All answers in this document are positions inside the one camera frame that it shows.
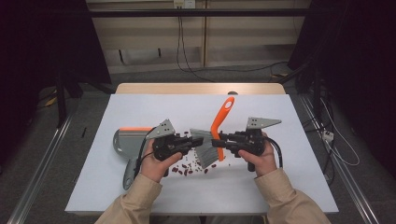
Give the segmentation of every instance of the metal bracket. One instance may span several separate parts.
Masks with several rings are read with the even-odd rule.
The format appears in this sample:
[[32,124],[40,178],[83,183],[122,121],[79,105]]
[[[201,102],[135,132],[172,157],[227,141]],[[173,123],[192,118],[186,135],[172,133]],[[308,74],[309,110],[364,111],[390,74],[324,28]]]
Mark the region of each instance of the metal bracket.
[[175,133],[175,128],[173,127],[169,119],[164,120],[160,125],[158,125],[151,133],[146,136],[146,139],[164,137],[166,135],[171,135]]
[[263,129],[281,123],[280,119],[262,119],[249,117],[247,119],[247,129]]

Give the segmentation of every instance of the person's left hand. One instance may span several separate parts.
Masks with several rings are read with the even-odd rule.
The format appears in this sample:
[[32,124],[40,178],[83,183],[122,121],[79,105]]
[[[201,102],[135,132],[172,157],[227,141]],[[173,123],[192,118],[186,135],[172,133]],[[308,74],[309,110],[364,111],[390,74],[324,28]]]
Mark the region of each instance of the person's left hand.
[[152,144],[154,140],[151,139],[148,142],[148,147],[146,148],[145,155],[148,155],[145,159],[142,161],[142,168],[141,168],[141,174],[144,175],[145,177],[160,183],[161,179],[163,178],[163,175],[165,174],[166,170],[173,164],[175,164],[177,161],[179,161],[182,157],[181,153],[178,152],[168,159],[164,161],[159,161],[155,159],[152,149]]

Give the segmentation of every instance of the power strip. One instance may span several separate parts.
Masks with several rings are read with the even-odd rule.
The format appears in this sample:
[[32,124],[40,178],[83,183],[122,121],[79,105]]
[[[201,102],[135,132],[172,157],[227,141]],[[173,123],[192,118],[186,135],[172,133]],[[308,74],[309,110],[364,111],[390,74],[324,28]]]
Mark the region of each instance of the power strip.
[[174,0],[174,8],[195,8],[195,0]]
[[334,133],[325,130],[322,133],[322,139],[330,143],[334,139]]

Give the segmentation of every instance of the white tabletop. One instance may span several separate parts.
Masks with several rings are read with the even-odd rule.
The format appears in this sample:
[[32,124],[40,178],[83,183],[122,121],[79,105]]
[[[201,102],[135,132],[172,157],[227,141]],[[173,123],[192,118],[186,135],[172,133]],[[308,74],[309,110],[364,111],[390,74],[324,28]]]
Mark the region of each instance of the white tabletop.
[[[177,133],[190,128],[210,130],[226,95],[115,94],[108,103],[92,148],[75,189],[65,208],[80,215],[100,214],[120,194],[127,160],[112,146],[120,127],[154,127],[170,119]],[[306,138],[288,95],[236,95],[235,103],[220,129],[225,133],[244,131],[248,117],[281,119],[264,131],[282,149],[284,170],[291,184],[310,196],[325,213],[338,212],[318,161]],[[226,159],[217,161],[207,174],[163,178],[163,190],[152,207],[153,215],[262,215],[268,205],[254,184],[255,173],[242,159],[224,150]],[[175,166],[193,161],[193,151]]]

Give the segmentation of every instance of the table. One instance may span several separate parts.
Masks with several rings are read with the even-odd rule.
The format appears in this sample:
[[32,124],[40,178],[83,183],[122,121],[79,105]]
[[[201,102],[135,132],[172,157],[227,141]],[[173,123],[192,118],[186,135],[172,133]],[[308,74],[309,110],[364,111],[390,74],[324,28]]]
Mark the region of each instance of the table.
[[[65,211],[78,215],[100,214],[125,192],[121,181],[127,160],[117,155],[111,146],[112,135],[119,127],[153,127],[164,119],[170,119],[178,133],[189,128],[208,130],[227,98],[224,94],[229,91],[245,95],[235,96],[233,109],[221,124],[221,129],[226,133],[245,130],[249,114],[252,117],[282,119],[281,124],[265,131],[281,146],[285,171],[292,185],[309,195],[324,212],[337,212],[289,96],[279,84],[265,83],[121,84],[117,94],[110,98]],[[268,205],[253,182],[255,174],[228,150],[225,150],[225,155],[226,160],[217,162],[217,168],[209,170],[206,175],[197,173],[186,177],[170,172],[162,180],[163,191],[152,207],[152,214],[265,214]],[[192,158],[191,153],[185,156],[186,160]]]

